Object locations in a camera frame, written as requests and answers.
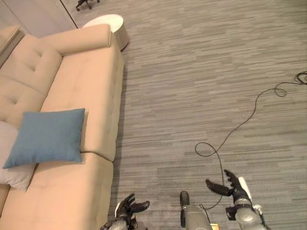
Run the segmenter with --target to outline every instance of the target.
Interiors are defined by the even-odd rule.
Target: white cylindrical object
[[[119,49],[122,50],[126,47],[129,42],[128,34],[125,29],[124,19],[122,16],[117,14],[107,14],[93,20],[89,21],[83,27],[99,25],[99,24],[109,24],[112,33],[115,35]]]

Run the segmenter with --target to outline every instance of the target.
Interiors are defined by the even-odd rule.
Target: gray carpet
[[[110,219],[131,192],[150,200],[137,216],[150,230],[179,230],[179,192],[211,206],[220,182],[218,146],[253,109],[261,91],[307,67],[306,0],[102,0],[77,12],[79,26],[107,13],[123,15],[130,44],[123,84]],[[307,87],[285,85],[285,98],[263,96],[255,116],[220,150],[224,168],[245,177],[273,230],[307,229]],[[225,197],[209,210],[223,230]]]

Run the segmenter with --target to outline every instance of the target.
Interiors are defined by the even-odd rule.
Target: office chair
[[[90,10],[92,9],[92,6],[88,3],[88,0],[78,0],[78,5],[76,6],[77,11],[80,11],[80,9],[78,7],[81,6],[85,2],[87,4],[88,8],[90,8]]]

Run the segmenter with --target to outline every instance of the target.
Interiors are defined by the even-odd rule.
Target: throw pillow
[[[18,130],[6,123],[0,122],[0,165],[3,165],[10,155]],[[0,169],[0,184],[26,191],[29,186],[35,165],[22,165],[12,169]]]
[[[17,140],[3,168],[45,161],[81,162],[84,111],[24,113]]]

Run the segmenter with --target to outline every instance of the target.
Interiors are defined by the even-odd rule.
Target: black robotic glove
[[[150,202],[145,201],[143,203],[134,203],[134,193],[130,194],[118,205],[115,217],[122,218],[126,221],[128,229],[137,228],[136,218],[133,218],[134,213],[143,212],[148,209]]]
[[[224,170],[225,174],[228,176],[228,181],[231,182],[231,189],[227,188],[226,186],[215,184],[211,182],[210,180],[206,180],[207,187],[222,196],[233,196],[234,202],[236,202],[238,199],[246,199],[249,200],[251,203],[250,198],[248,197],[248,194],[246,191],[241,187],[241,184],[239,182],[239,179],[230,171]]]

